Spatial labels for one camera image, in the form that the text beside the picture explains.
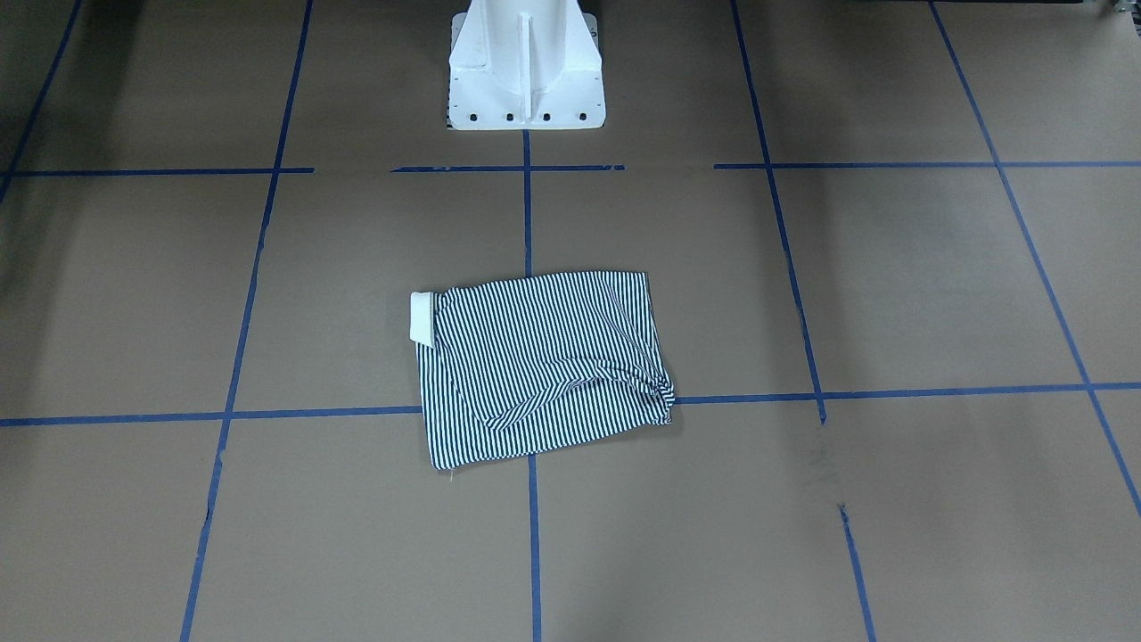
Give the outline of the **blue white striped polo shirt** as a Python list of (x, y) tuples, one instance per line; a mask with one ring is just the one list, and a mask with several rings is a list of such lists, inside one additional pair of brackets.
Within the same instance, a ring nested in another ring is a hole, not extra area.
[(675, 389), (645, 273), (555, 273), (410, 296), (436, 470), (669, 425)]

